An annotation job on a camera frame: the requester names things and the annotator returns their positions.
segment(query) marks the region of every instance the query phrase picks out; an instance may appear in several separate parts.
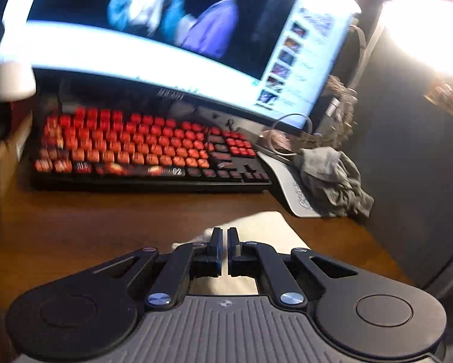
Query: computer monitor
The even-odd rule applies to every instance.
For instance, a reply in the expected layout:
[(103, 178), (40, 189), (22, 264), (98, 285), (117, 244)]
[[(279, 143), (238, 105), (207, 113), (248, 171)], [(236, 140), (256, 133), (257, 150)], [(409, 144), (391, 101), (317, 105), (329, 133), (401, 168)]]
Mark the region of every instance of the computer monitor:
[(0, 62), (136, 81), (265, 124), (310, 113), (357, 9), (352, 0), (8, 0)]

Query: keyboard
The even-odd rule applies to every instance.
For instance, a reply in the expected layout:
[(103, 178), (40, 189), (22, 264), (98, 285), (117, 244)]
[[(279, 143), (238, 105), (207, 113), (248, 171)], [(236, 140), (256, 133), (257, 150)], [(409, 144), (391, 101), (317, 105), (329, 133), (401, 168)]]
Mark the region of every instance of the keyboard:
[(261, 192), (271, 181), (239, 132), (161, 116), (78, 108), (46, 118), (36, 188)]

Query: desk surface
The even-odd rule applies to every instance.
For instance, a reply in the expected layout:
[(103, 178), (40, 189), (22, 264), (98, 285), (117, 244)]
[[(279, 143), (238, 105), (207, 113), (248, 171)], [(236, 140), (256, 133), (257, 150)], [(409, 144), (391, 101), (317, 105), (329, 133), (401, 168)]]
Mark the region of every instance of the desk surface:
[(32, 191), (16, 176), (2, 199), (0, 309), (21, 293), (143, 246), (175, 241), (236, 218), (278, 211), (313, 250), (409, 282), (366, 229), (348, 218), (300, 219), (269, 193), (93, 194)]

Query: purple jacket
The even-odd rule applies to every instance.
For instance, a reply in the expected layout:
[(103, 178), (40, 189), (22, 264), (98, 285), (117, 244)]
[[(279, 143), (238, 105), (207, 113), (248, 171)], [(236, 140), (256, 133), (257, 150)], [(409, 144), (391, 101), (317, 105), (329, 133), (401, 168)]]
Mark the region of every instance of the purple jacket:
[(221, 58), (228, 49), (237, 21), (235, 0), (217, 2), (198, 17), (181, 46), (208, 57)]

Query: person on screen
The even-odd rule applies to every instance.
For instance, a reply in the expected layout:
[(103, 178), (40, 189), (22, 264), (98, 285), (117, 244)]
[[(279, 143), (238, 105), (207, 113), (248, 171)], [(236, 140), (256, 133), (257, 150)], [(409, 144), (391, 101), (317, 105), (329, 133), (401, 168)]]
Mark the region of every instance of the person on screen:
[(110, 0), (107, 8), (115, 29), (171, 44), (184, 16), (184, 0)]
[(181, 47), (208, 57), (221, 58), (238, 22), (235, 0), (219, 0), (197, 19)]

